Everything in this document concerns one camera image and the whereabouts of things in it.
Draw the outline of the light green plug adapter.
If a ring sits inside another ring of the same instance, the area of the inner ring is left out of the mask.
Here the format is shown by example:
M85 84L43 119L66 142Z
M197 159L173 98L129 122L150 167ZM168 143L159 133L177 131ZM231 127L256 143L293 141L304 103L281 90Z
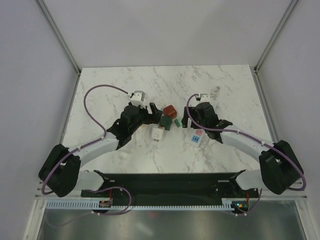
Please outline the light green plug adapter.
M180 121L177 118L174 120L174 123L177 128L179 128L181 126Z

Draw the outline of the green cube plug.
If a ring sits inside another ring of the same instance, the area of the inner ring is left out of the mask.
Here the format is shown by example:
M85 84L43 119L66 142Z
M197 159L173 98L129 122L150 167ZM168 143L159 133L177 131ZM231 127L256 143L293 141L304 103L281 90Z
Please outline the green cube plug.
M163 127L166 131L171 129L173 119L170 116L162 115L159 121L159 126Z

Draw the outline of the red cube plug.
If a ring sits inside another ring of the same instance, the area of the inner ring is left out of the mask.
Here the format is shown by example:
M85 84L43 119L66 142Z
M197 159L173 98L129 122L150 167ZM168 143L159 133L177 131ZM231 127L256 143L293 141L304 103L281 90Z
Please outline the red cube plug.
M175 119L177 117L178 113L173 105L168 105L163 109L163 115L166 117L170 117L172 119Z

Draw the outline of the white cube plug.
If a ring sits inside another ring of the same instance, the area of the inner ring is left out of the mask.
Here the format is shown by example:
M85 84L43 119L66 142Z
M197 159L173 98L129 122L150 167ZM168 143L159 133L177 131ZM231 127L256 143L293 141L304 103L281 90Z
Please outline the white cube plug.
M165 128L162 126L154 126L151 130L151 139L154 141L161 141L163 139L163 135L165 132Z

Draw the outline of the white power strip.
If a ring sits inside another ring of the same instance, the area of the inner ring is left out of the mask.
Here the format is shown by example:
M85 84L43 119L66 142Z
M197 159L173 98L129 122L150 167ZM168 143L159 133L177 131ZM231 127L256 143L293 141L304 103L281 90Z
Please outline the white power strip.
M205 136L205 131L203 129L190 128L187 131L187 135L184 139L184 142L192 147L199 149L201 147L204 136Z

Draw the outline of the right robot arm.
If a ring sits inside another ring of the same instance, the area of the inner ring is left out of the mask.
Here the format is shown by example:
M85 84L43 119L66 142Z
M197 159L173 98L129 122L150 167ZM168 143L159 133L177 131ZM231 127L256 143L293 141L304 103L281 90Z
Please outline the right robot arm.
M288 142L266 141L242 131L232 122L219 119L209 102L185 106L182 126L203 130L210 139L231 146L259 163L258 170L241 170L230 178L229 191L233 196L263 188L280 195L286 190L295 191L292 185L298 180L302 181L298 191L305 190L304 171Z

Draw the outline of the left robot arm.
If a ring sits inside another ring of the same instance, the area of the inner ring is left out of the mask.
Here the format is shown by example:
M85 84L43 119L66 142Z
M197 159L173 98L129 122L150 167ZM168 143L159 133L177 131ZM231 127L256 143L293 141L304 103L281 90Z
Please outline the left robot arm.
M103 135L81 146L70 149L55 145L41 167L38 177L43 181L43 195L56 194L65 197L77 185L80 168L88 162L109 152L117 151L132 140L132 135L141 125L158 124L163 115L155 103L147 107L129 103L113 125Z

